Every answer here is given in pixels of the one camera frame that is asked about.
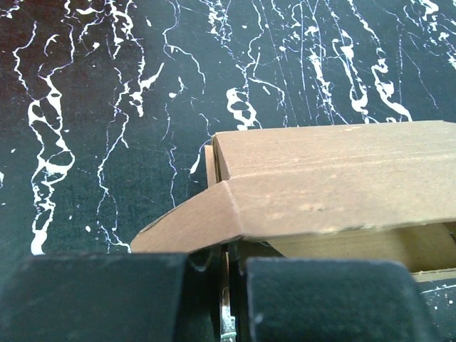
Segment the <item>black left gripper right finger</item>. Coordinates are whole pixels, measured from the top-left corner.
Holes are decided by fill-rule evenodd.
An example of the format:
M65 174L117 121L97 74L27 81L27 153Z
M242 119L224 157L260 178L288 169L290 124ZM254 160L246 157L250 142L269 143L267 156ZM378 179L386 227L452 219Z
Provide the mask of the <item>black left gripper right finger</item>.
M384 260L286 258L228 247L238 341L436 341L409 271Z

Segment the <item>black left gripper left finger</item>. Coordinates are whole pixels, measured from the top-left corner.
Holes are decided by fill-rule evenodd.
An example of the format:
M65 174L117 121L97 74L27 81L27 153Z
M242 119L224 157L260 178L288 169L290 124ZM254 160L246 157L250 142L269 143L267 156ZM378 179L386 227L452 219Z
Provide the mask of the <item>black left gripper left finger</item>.
M218 341L221 250L54 254L1 288L3 341Z

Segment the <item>brown cardboard box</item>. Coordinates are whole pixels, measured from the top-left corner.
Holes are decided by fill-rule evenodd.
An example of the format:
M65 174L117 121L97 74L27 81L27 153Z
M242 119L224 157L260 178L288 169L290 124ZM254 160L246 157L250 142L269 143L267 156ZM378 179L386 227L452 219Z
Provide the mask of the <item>brown cardboard box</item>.
M140 252L264 242L288 258L455 269L455 124L415 121L217 133L208 187L147 225Z

